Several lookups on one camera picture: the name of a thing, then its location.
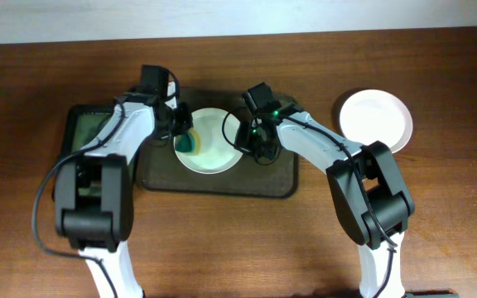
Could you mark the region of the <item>yellow green sponge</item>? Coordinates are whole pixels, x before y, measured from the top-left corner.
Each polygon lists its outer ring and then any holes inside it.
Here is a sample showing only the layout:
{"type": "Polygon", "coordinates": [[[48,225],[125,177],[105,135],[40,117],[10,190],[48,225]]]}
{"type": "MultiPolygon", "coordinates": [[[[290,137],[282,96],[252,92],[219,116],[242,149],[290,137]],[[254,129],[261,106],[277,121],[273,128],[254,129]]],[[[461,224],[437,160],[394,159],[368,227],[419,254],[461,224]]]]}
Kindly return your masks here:
{"type": "Polygon", "coordinates": [[[186,155],[198,155],[200,153],[200,136],[191,128],[187,132],[176,137],[175,150],[186,155]]]}

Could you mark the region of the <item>cream plate with green stain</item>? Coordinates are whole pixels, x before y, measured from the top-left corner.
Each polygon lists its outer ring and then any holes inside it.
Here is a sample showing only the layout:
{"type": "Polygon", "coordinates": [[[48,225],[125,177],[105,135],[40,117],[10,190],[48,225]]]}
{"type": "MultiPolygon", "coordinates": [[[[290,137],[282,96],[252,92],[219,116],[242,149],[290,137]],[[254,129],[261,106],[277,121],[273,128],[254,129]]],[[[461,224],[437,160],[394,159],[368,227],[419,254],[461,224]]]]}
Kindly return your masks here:
{"type": "Polygon", "coordinates": [[[235,139],[240,121],[220,108],[202,108],[192,113],[194,127],[189,137],[195,142],[187,145],[183,136],[174,138],[174,152],[188,169],[206,175],[229,170],[243,153],[230,145],[235,139]]]}

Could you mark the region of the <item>pink plate with green stain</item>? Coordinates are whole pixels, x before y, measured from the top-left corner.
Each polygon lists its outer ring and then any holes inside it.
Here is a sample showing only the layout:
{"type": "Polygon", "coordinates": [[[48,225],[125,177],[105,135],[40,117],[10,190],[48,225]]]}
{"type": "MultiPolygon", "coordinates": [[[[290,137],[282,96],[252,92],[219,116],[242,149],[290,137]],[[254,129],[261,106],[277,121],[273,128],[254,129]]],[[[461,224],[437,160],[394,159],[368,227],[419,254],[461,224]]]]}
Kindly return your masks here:
{"type": "Polygon", "coordinates": [[[397,96],[379,89],[350,95],[341,106],[339,125],[349,140],[364,145],[380,141],[392,153],[402,150],[413,133],[407,106],[397,96]]]}

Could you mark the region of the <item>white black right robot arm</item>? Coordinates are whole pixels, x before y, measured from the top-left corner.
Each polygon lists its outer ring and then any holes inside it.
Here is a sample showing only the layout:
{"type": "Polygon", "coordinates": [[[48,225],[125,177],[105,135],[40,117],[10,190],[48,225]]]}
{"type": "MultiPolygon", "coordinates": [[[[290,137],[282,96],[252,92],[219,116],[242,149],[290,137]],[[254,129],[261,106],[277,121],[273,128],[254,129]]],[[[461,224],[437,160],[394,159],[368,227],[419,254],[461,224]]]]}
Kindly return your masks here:
{"type": "Polygon", "coordinates": [[[352,142],[291,105],[242,121],[232,146],[273,162],[282,150],[325,173],[337,219],[357,244],[362,297],[405,297],[400,248],[415,204],[387,145],[352,142]]]}

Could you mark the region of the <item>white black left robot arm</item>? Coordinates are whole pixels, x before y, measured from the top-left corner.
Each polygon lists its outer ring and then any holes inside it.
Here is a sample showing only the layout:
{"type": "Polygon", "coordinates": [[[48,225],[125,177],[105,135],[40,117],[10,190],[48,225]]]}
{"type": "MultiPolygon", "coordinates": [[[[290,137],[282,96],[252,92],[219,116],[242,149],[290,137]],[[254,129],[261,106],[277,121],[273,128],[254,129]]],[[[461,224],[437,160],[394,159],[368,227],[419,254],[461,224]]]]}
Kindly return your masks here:
{"type": "Polygon", "coordinates": [[[128,251],[133,228],[133,160],[149,138],[173,138],[192,127],[186,103],[128,94],[98,133],[55,178],[55,226],[84,260],[102,297],[143,297],[128,251]]]}

